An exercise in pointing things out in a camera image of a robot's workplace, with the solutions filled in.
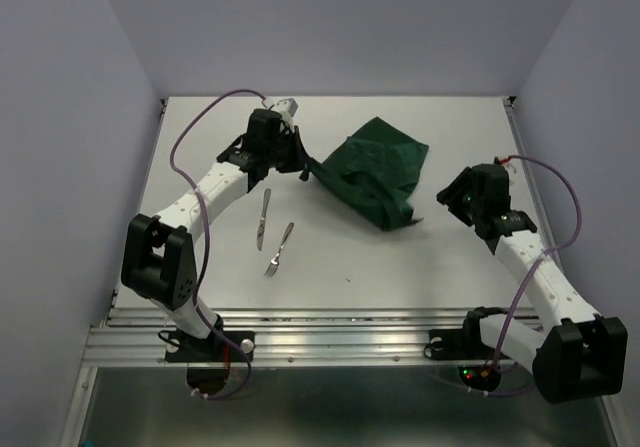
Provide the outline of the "dark green cloth napkin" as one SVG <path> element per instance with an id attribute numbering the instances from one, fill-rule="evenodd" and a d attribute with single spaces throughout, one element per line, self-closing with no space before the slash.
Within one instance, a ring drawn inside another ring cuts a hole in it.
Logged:
<path id="1" fill-rule="evenodd" d="M 326 190 L 384 232 L 421 222 L 409 199 L 429 146 L 375 117 L 324 161 L 310 157 L 299 179 L 315 177 Z"/>

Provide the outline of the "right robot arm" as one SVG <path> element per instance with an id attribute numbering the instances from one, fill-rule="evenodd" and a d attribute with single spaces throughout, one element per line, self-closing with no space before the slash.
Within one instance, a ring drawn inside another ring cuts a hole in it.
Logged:
<path id="1" fill-rule="evenodd" d="M 587 302 L 553 259 L 531 217 L 511 206 L 508 158 L 467 167 L 437 201 L 474 230 L 519 286 L 508 308 L 477 307 L 461 327 L 432 329 L 423 350 L 433 361 L 459 361 L 471 392 L 498 397 L 510 360 L 533 377 L 551 404 L 609 396 L 623 385 L 628 332 Z"/>

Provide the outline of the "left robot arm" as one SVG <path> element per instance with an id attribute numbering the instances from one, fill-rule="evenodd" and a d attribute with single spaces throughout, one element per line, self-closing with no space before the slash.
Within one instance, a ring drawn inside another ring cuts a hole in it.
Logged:
<path id="1" fill-rule="evenodd" d="M 222 349 L 219 316 L 198 294 L 195 243 L 210 243 L 211 223 L 247 195 L 270 171 L 300 172 L 306 152 L 295 126 L 297 104 L 284 99 L 254 110 L 247 130 L 218 155 L 210 170 L 170 206 L 129 223 L 121 283 L 163 310 L 189 335 L 188 349 L 199 360 L 215 359 Z"/>

